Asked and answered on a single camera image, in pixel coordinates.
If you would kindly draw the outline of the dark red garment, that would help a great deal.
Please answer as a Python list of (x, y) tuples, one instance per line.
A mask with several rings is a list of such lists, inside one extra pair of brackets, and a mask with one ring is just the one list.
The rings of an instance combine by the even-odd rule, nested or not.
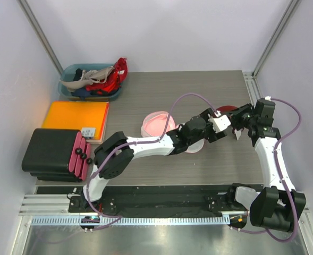
[[(217, 108), (218, 111), (220, 111), (221, 113), (225, 113), (225, 112), (229, 112), (229, 111), (233, 111), (237, 109), (236, 106), (232, 106), (232, 105), (226, 105), (226, 106), (220, 106), (219, 108)], [(240, 130), (235, 130), (235, 128), (232, 129), (232, 133), (236, 134), (236, 132), (241, 133), (243, 131), (243, 129)]]

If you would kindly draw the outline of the white mesh laundry bag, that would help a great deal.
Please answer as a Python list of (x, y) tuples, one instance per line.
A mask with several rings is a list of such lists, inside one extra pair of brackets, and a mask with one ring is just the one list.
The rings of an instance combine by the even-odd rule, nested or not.
[[(159, 111), (150, 113), (145, 117), (141, 126), (142, 137), (161, 136), (168, 118), (168, 112)], [(194, 154), (199, 152), (204, 147), (204, 139), (199, 140), (189, 146), (186, 153)]]

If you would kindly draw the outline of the pink bra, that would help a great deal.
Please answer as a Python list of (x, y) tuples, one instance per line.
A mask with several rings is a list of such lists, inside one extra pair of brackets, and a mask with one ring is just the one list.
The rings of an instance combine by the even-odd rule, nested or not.
[(142, 137), (161, 136), (168, 118), (168, 112), (159, 111), (145, 117), (141, 127)]

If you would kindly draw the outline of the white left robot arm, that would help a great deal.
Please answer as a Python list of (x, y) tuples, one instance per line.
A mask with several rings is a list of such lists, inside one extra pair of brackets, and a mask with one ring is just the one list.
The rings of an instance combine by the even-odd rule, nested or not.
[(201, 140), (212, 143), (225, 137), (230, 125), (226, 115), (208, 108), (159, 137), (133, 138), (114, 133), (95, 150), (94, 168), (83, 187), (81, 206), (88, 212), (95, 211), (108, 181), (122, 174), (132, 160), (181, 154)]

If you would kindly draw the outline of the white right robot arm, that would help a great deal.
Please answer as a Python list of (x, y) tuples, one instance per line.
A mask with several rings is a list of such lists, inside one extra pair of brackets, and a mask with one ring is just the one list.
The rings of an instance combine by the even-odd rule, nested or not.
[(277, 99), (269, 97), (224, 112), (235, 130), (246, 129), (260, 161), (264, 188), (257, 192), (250, 186), (234, 183), (226, 203), (233, 210), (244, 206), (252, 226), (295, 234), (298, 220), (306, 205), (306, 197), (291, 182), (282, 155), (281, 135), (273, 127)]

